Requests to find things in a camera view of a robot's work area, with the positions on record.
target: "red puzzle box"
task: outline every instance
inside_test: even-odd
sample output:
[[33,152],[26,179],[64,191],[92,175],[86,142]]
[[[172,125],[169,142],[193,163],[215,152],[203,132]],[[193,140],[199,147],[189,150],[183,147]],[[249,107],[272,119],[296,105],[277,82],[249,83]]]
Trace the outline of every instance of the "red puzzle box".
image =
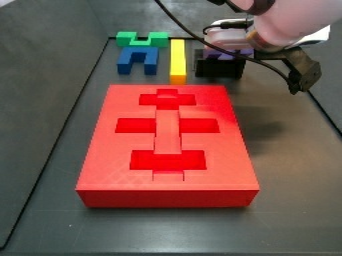
[[76,185],[88,207],[243,207],[259,184],[223,86],[112,85]]

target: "cross-shaped cutout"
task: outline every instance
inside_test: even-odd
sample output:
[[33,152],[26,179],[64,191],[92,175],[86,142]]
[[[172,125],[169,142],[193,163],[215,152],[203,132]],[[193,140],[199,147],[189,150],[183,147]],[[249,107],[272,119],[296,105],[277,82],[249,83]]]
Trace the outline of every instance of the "cross-shaped cutout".
[[155,118],[118,118],[116,133],[155,133],[153,150],[133,150],[130,170],[205,170],[203,150],[181,150],[181,133],[219,133],[216,119],[180,118],[179,106],[196,106],[195,95],[176,89],[141,94],[138,105],[155,105]]

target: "gray tabletop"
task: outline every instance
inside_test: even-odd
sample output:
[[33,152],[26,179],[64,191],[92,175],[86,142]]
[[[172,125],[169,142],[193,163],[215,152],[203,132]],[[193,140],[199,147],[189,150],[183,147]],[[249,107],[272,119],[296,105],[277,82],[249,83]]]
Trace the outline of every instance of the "gray tabletop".
[[247,208],[86,209],[73,191],[109,84],[168,84],[169,49],[156,76],[134,64],[118,76],[109,40],[66,122],[4,253],[323,253],[342,252],[342,143],[308,94],[291,96],[280,78],[247,64],[223,84],[260,183]]

